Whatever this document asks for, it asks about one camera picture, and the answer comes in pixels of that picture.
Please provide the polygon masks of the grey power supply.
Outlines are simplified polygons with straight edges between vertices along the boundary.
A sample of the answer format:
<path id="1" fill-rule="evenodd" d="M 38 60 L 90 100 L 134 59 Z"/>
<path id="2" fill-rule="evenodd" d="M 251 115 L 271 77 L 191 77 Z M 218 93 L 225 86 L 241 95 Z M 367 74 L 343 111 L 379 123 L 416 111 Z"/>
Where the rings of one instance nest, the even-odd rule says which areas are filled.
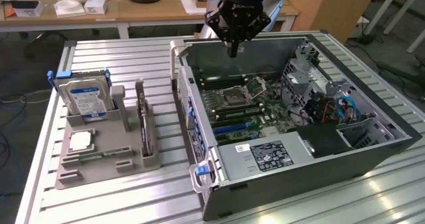
<path id="1" fill-rule="evenodd" d="M 217 151 L 230 181 L 279 172 L 314 159 L 296 132 L 226 144 Z"/>

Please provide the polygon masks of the white round holder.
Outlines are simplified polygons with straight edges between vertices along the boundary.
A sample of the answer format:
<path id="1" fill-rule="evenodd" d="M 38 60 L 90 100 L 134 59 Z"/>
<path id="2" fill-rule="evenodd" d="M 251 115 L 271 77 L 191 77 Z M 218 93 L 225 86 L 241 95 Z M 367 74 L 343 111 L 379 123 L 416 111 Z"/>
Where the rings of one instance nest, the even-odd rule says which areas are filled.
<path id="1" fill-rule="evenodd" d="M 53 4 L 55 17 L 67 18 L 85 15 L 85 10 L 77 0 L 59 0 Z"/>

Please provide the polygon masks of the graphics card with fan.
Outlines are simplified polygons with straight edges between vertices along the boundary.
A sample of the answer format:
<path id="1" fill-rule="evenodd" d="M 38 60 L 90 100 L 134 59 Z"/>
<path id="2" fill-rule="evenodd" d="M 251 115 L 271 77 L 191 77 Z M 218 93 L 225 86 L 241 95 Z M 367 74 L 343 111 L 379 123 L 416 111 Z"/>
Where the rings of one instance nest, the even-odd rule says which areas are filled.
<path id="1" fill-rule="evenodd" d="M 141 153 L 142 157 L 153 156 L 153 108 L 145 97 L 143 80 L 138 79 L 134 83 L 137 96 L 137 117 L 141 129 Z"/>

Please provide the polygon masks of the wooden cabinet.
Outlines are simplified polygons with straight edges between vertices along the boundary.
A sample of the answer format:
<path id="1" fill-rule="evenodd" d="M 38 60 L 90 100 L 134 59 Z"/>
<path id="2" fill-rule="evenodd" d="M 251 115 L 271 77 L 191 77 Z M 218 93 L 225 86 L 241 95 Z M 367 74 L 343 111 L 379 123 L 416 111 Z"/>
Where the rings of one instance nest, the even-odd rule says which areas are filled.
<path id="1" fill-rule="evenodd" d="M 371 0 L 288 0 L 298 10 L 291 31 L 326 30 L 344 42 Z"/>

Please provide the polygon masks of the black plastic shroud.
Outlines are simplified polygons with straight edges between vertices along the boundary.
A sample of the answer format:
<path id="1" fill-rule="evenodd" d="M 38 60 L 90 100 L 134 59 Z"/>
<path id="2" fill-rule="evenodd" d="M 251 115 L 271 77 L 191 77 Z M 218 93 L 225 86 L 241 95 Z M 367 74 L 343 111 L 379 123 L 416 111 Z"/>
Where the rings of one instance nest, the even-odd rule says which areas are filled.
<path id="1" fill-rule="evenodd" d="M 295 131 L 314 150 L 311 154 L 314 158 L 320 158 L 352 150 L 338 134 L 332 124 L 299 126 L 295 128 Z"/>

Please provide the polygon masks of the black chair base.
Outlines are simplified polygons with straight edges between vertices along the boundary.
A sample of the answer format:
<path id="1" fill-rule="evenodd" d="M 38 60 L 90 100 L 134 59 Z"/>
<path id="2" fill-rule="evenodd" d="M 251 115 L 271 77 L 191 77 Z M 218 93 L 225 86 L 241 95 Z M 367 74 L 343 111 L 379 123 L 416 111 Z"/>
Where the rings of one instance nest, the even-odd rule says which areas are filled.
<path id="1" fill-rule="evenodd" d="M 99 30 L 95 28 L 90 29 L 91 35 L 98 36 L 99 35 Z M 29 34 L 27 32 L 17 32 L 18 33 L 18 37 L 19 39 L 27 39 Z M 25 60 L 33 60 L 34 58 L 34 53 L 33 53 L 33 48 L 37 46 L 37 44 L 43 41 L 47 37 L 50 36 L 57 36 L 62 41 L 63 44 L 70 44 L 70 46 L 75 45 L 75 41 L 74 40 L 69 40 L 67 37 L 58 32 L 57 30 L 49 30 L 49 31 L 43 31 L 39 33 L 39 35 L 23 46 L 22 49 L 22 55 Z"/>

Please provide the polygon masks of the hard disk with blue rails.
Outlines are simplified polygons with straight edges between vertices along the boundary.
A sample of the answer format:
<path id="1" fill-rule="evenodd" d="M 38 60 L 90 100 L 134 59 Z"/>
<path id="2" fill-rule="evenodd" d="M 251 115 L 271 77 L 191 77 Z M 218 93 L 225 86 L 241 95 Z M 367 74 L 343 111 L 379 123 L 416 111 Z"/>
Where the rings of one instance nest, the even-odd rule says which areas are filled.
<path id="1" fill-rule="evenodd" d="M 106 112 L 115 109 L 106 68 L 87 72 L 47 71 L 46 79 L 62 98 L 69 115 L 82 116 L 85 122 L 106 119 Z"/>

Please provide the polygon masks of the small white box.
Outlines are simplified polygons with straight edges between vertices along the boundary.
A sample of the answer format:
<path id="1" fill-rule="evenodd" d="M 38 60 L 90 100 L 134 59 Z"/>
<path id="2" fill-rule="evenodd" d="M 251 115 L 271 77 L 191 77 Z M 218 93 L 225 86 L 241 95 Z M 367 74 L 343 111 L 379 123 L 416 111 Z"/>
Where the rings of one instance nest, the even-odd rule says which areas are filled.
<path id="1" fill-rule="evenodd" d="M 87 0 L 83 4 L 86 14 L 105 14 L 106 0 Z"/>

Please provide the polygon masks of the silver CPU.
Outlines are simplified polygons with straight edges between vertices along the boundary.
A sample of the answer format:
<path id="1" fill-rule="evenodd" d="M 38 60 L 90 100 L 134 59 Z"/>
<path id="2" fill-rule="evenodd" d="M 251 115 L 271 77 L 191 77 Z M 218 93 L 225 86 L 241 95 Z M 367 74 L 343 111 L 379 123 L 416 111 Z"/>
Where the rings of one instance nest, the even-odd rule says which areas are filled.
<path id="1" fill-rule="evenodd" d="M 78 151 L 87 149 L 91 144 L 90 139 L 91 133 L 87 131 L 73 133 L 69 139 L 69 150 Z"/>

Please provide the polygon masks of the grey parts rack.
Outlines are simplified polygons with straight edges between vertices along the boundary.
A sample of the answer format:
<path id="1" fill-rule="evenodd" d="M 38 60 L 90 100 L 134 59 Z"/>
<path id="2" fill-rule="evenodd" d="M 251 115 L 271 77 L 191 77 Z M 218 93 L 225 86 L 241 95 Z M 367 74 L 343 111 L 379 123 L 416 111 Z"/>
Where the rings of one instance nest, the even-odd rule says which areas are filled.
<path id="1" fill-rule="evenodd" d="M 111 86 L 110 93 L 118 108 L 106 113 L 107 119 L 82 123 L 75 121 L 75 116 L 66 117 L 54 182 L 54 188 L 58 190 L 149 172 L 157 170 L 161 166 L 158 146 L 155 144 L 154 115 L 151 128 L 153 156 L 142 157 L 137 104 L 134 103 L 130 107 L 123 105 L 122 98 L 125 94 L 122 86 Z M 91 133 L 91 144 L 87 149 L 70 151 L 70 135 L 82 131 Z M 111 150 L 129 150 L 130 152 L 118 157 L 111 156 L 89 161 L 77 160 L 78 155 Z"/>

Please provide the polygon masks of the green RAM stick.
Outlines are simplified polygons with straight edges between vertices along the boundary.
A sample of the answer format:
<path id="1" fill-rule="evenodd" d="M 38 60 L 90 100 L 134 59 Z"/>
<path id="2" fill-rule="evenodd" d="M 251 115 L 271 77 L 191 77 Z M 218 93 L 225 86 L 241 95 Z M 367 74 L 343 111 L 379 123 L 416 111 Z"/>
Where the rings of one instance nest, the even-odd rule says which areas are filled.
<path id="1" fill-rule="evenodd" d="M 95 153 L 89 153 L 83 155 L 77 156 L 77 160 L 79 161 L 89 161 L 89 160 L 98 160 L 102 158 L 107 158 L 111 156 L 118 157 L 119 155 L 126 155 L 130 151 L 129 150 L 111 150 L 111 151 L 105 151 L 105 152 L 95 152 Z"/>

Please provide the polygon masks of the metal socket cover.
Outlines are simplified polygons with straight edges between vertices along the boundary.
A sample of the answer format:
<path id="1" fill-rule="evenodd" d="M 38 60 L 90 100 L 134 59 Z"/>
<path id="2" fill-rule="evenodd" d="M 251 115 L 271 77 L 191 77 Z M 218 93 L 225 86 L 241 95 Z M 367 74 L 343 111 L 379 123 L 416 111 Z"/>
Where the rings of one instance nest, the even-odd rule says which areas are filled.
<path id="1" fill-rule="evenodd" d="M 253 100 L 265 91 L 265 80 L 258 76 L 255 76 L 243 86 L 243 93 L 249 100 Z"/>

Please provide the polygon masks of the black open PC case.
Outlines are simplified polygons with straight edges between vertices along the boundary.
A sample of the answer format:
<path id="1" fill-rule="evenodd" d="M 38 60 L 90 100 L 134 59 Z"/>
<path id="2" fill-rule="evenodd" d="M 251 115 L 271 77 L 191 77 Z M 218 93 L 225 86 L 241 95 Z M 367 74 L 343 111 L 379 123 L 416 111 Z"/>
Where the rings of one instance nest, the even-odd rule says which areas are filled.
<path id="1" fill-rule="evenodd" d="M 218 39 L 182 38 L 171 42 L 171 87 L 182 140 L 189 156 L 189 179 L 201 203 L 205 221 L 223 218 L 265 204 L 362 177 L 388 157 L 415 144 L 422 135 L 394 106 L 407 104 L 376 74 L 326 33 L 266 34 L 242 43 L 242 51 L 227 56 Z M 303 58 L 331 79 L 326 95 L 316 93 L 304 106 L 286 103 L 282 70 L 290 58 Z M 281 82 L 278 95 L 296 126 L 332 124 L 351 151 L 314 158 L 307 163 L 253 178 L 230 181 L 219 165 L 219 146 L 210 127 L 194 71 L 207 75 L 239 75 L 273 71 Z M 195 167 L 209 173 L 197 176 Z"/>

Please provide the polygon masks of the green motherboard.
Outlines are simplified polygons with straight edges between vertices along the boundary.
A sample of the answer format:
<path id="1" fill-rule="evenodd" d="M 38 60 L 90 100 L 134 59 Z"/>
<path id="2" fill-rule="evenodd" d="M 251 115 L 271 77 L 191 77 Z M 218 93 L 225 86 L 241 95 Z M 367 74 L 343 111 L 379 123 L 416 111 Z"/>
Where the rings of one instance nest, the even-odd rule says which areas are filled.
<path id="1" fill-rule="evenodd" d="M 259 94 L 253 100 L 246 98 L 245 105 L 226 107 L 222 102 L 219 90 L 203 90 L 201 88 L 199 78 L 227 76 L 227 75 L 207 75 L 203 70 L 194 71 L 194 78 L 199 90 L 201 100 L 205 107 L 210 127 L 217 128 L 231 124 L 250 122 L 250 126 L 245 130 L 231 131 L 221 134 L 213 134 L 218 145 L 226 145 L 235 142 L 247 141 L 251 139 L 278 135 L 286 133 L 288 129 L 296 126 L 290 118 L 287 107 L 282 103 L 278 95 L 281 82 L 277 79 L 277 73 L 273 71 L 257 72 L 251 74 L 239 74 L 229 76 L 241 76 L 245 78 L 245 84 L 255 77 L 265 80 L 266 91 Z M 215 110 L 234 110 L 241 108 L 262 108 L 261 114 L 245 117 L 219 118 L 214 113 Z"/>

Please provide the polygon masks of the wooden desk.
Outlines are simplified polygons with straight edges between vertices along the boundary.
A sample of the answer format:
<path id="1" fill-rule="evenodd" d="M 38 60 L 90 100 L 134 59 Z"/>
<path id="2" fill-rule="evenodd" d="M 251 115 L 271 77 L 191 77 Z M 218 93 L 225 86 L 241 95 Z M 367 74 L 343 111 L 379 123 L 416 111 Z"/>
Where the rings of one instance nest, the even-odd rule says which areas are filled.
<path id="1" fill-rule="evenodd" d="M 57 18 L 53 4 L 57 0 L 37 0 L 43 4 L 39 17 L 5 17 L 7 3 L 0 4 L 0 32 L 29 32 L 89 28 L 114 28 L 119 38 L 129 37 L 127 29 L 134 26 L 202 24 L 203 15 L 189 15 L 181 0 L 159 0 L 141 4 L 129 0 L 107 0 L 105 14 L 89 14 Z"/>

